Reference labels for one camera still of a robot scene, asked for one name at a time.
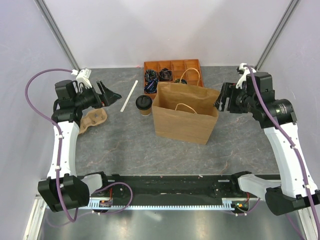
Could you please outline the cardboard cup carrier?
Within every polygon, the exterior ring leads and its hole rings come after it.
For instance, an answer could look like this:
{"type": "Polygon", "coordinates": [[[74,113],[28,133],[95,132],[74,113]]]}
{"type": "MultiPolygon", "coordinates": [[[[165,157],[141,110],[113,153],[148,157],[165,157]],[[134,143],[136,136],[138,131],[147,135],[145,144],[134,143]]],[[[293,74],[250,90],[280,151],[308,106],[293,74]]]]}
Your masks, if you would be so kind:
{"type": "Polygon", "coordinates": [[[104,123],[108,118],[103,108],[90,110],[80,121],[79,135],[86,132],[89,127],[95,127],[104,123]]]}

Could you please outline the brown paper bag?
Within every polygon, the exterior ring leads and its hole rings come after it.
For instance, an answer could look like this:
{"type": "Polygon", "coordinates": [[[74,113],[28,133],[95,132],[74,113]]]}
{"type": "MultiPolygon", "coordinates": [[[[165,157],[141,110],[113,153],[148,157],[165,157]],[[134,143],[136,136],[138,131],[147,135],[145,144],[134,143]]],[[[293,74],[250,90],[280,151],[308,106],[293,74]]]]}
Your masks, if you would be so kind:
{"type": "Polygon", "coordinates": [[[197,84],[159,82],[152,103],[155,134],[205,145],[218,121],[214,103],[219,94],[197,84]]]}

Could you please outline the black cup lid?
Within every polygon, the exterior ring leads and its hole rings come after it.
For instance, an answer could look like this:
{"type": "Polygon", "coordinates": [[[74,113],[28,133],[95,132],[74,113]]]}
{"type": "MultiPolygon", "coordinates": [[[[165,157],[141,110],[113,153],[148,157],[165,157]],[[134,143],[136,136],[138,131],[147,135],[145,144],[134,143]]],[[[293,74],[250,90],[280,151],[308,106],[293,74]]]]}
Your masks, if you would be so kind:
{"type": "Polygon", "coordinates": [[[152,106],[152,99],[148,95],[140,95],[136,101],[135,105],[139,110],[146,111],[151,108],[152,106]]]}

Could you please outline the brown paper coffee cup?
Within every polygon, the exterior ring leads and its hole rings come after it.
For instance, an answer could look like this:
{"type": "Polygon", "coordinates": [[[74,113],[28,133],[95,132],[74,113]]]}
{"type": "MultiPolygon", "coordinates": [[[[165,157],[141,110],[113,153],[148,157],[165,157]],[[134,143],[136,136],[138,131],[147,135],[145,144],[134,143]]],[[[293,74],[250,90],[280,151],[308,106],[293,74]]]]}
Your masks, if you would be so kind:
{"type": "Polygon", "coordinates": [[[142,116],[149,116],[152,113],[152,107],[149,107],[148,109],[139,109],[139,112],[142,116]]]}

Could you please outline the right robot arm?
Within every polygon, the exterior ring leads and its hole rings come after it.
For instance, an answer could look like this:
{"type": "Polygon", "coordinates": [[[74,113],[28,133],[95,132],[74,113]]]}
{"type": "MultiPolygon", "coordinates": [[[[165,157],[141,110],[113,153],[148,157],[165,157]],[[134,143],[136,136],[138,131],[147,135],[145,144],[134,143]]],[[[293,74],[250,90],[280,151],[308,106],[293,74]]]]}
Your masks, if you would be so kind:
{"type": "Polygon", "coordinates": [[[271,144],[279,170],[279,183],[249,171],[233,174],[229,184],[233,196],[253,194],[265,200],[276,216],[320,203],[320,190],[302,153],[293,105],[287,99],[275,98],[269,73],[244,73],[237,83],[223,83],[214,105],[220,112],[251,113],[271,144]]]}

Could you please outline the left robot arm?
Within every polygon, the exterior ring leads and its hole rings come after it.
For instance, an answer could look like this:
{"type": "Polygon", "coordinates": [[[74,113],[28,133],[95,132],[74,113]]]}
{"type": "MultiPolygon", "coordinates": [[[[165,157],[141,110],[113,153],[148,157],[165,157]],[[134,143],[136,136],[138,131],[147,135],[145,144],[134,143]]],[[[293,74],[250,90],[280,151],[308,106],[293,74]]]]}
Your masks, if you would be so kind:
{"type": "Polygon", "coordinates": [[[121,99],[121,95],[97,82],[101,93],[93,87],[77,92],[72,80],[57,82],[57,99],[51,120],[54,123],[54,147],[47,178],[38,183],[38,192],[52,212],[76,209],[89,204],[90,196],[106,196],[110,185],[104,172],[77,176],[75,166],[76,143],[80,132],[83,110],[104,108],[121,99]]]}

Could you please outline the white wrapped straw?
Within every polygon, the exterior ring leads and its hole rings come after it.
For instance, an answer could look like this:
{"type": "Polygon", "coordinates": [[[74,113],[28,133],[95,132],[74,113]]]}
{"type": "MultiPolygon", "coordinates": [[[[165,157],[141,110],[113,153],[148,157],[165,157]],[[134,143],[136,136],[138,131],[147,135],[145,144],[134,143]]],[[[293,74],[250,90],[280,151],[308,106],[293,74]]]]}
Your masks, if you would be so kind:
{"type": "Polygon", "coordinates": [[[121,112],[121,113],[123,113],[123,112],[124,112],[124,110],[125,110],[125,108],[126,108],[126,106],[127,106],[128,102],[129,102],[129,100],[130,100],[130,98],[131,98],[131,96],[132,96],[132,94],[133,94],[133,92],[134,92],[134,90],[135,90],[135,88],[136,88],[136,86],[137,86],[138,82],[139,82],[138,80],[136,80],[136,81],[134,82],[134,84],[133,84],[133,86],[132,86],[132,88],[131,88],[131,90],[130,90],[130,92],[129,92],[128,96],[127,96],[127,98],[125,99],[125,102],[123,103],[122,108],[120,109],[120,112],[121,112]]]}

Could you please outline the orange compartment tray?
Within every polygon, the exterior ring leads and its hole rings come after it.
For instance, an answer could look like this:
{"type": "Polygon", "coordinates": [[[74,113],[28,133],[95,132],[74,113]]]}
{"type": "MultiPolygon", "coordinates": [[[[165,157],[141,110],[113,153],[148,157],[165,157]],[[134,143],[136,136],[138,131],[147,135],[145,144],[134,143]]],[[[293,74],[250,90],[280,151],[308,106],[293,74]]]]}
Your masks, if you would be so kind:
{"type": "Polygon", "coordinates": [[[174,83],[175,79],[185,79],[188,85],[194,85],[199,87],[205,86],[200,61],[198,59],[145,61],[143,64],[143,93],[147,96],[150,96],[152,99],[155,98],[157,93],[146,94],[144,92],[144,87],[148,83],[145,80],[145,72],[147,69],[152,69],[157,72],[158,83],[174,83]],[[159,72],[163,68],[168,68],[172,71],[172,81],[160,81],[159,72]]]}

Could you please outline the blue striped rolled tie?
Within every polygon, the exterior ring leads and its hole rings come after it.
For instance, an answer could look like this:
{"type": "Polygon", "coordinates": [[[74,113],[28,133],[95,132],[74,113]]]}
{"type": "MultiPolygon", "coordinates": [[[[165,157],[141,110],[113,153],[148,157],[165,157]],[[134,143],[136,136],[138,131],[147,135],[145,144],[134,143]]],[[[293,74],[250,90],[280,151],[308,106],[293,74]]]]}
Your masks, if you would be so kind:
{"type": "Polygon", "coordinates": [[[157,78],[150,80],[144,87],[145,94],[155,94],[157,93],[157,86],[159,80],[157,78]]]}

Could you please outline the green yellow rolled tie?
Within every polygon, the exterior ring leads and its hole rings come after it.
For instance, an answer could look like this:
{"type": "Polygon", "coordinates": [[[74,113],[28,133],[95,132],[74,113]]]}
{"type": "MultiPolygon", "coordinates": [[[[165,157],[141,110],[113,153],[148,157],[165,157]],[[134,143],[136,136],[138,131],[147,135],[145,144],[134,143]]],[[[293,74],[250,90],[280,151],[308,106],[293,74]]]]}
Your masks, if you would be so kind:
{"type": "Polygon", "coordinates": [[[175,79],[174,83],[187,84],[188,82],[185,79],[175,79]]]}

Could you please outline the dark patterned rolled tie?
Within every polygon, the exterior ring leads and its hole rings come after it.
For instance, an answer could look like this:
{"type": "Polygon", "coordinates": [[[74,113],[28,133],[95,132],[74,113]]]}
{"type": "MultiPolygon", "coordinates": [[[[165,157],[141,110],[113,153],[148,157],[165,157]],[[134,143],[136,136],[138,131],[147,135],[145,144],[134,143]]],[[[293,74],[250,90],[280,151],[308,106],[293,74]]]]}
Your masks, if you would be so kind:
{"type": "Polygon", "coordinates": [[[147,69],[144,74],[145,80],[147,82],[153,81],[158,78],[158,74],[153,69],[147,69]]]}

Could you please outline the black brown rolled tie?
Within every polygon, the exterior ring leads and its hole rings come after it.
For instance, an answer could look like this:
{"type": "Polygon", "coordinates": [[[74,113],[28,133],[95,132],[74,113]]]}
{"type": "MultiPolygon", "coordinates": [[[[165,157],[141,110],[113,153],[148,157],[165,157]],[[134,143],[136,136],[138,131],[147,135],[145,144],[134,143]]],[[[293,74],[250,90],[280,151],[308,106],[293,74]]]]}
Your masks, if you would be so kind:
{"type": "Polygon", "coordinates": [[[172,71],[169,70],[168,68],[165,67],[159,72],[159,80],[161,82],[169,82],[169,81],[172,81],[172,79],[173,79],[172,71]]]}

